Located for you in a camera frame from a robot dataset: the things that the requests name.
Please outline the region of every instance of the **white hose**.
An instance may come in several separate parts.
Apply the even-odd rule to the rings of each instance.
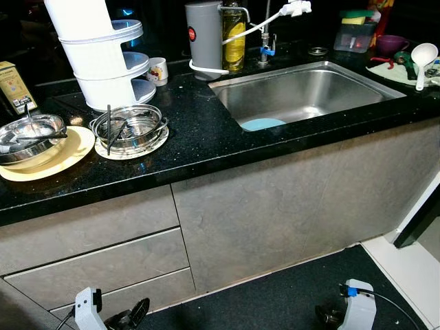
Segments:
[[[241,38],[242,36],[245,36],[249,33],[253,33],[255,31],[257,31],[259,28],[261,28],[262,26],[269,24],[270,22],[272,22],[274,19],[277,19],[280,16],[280,12],[277,12],[274,16],[271,16],[270,18],[266,19],[264,22],[254,26],[252,29],[249,29],[247,31],[244,31],[240,34],[237,34],[236,36],[233,36],[232,38],[226,39],[224,42],[222,42],[222,45],[226,45],[227,43],[230,43],[231,41]]]
[[[195,70],[195,71],[210,72],[211,74],[229,74],[228,70],[208,69],[206,67],[195,67],[194,64],[193,64],[193,59],[190,59],[190,68]]]
[[[261,33],[263,33],[264,32],[264,27],[263,26],[260,27],[259,30],[261,31]]]

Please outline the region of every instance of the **gray cabinet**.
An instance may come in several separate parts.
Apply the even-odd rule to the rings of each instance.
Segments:
[[[6,276],[5,281],[40,306],[53,309],[74,302],[85,287],[110,292],[188,266],[182,234],[175,228]]]
[[[439,171],[438,120],[173,184],[199,293],[397,227]]]
[[[0,275],[178,225],[170,186],[162,186],[3,226]]]

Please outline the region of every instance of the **cable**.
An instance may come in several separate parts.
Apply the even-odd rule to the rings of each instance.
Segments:
[[[213,74],[229,74],[228,70],[222,70],[222,69],[209,69],[207,67],[196,67],[193,63],[193,59],[190,59],[190,68],[195,71],[201,71],[201,72],[210,72]]]
[[[406,317],[407,319],[409,319],[409,321],[411,321],[411,323],[414,325],[414,328],[416,328],[417,330],[420,330],[419,326],[417,326],[416,322],[413,320],[413,318],[411,318],[398,304],[396,304],[395,302],[391,301],[390,299],[388,299],[387,297],[378,294],[374,291],[370,291],[367,289],[360,289],[360,288],[356,288],[357,292],[364,292],[365,294],[371,294],[372,296],[376,296],[379,298],[384,299],[385,301],[388,301],[390,304],[394,305],[394,307],[396,307],[398,310],[400,310]]]
[[[275,15],[271,16],[269,19],[266,19],[264,22],[254,26],[252,29],[249,29],[247,31],[244,31],[240,34],[237,34],[236,36],[233,36],[232,38],[226,39],[224,42],[222,42],[222,45],[226,45],[227,43],[230,43],[231,41],[237,39],[237,38],[241,38],[242,36],[246,36],[249,33],[253,33],[255,31],[257,31],[259,28],[261,28],[264,25],[269,24],[270,22],[272,22],[274,19],[277,19],[280,16],[280,12],[277,12]]]
[[[60,330],[61,327],[67,322],[67,320],[69,320],[75,312],[75,306],[72,307],[72,309],[70,310],[69,313],[67,313],[66,317],[63,318],[63,320],[61,321],[61,323],[57,326],[57,328],[55,330]]]

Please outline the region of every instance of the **metal pot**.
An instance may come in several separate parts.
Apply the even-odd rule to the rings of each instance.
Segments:
[[[158,108],[139,104],[111,111],[110,134],[107,114],[93,122],[91,128],[104,148],[111,144],[112,153],[136,153],[156,141],[167,124]]]
[[[63,119],[57,115],[33,115],[32,123],[29,118],[22,118],[1,127],[0,166],[11,170],[25,170],[43,165],[61,150],[63,143],[51,149],[64,139],[32,138],[65,132]]]

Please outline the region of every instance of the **purple bowl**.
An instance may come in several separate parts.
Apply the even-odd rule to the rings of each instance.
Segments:
[[[402,36],[384,34],[377,38],[376,52],[378,56],[392,58],[394,54],[401,50],[405,50],[409,45],[410,42]]]

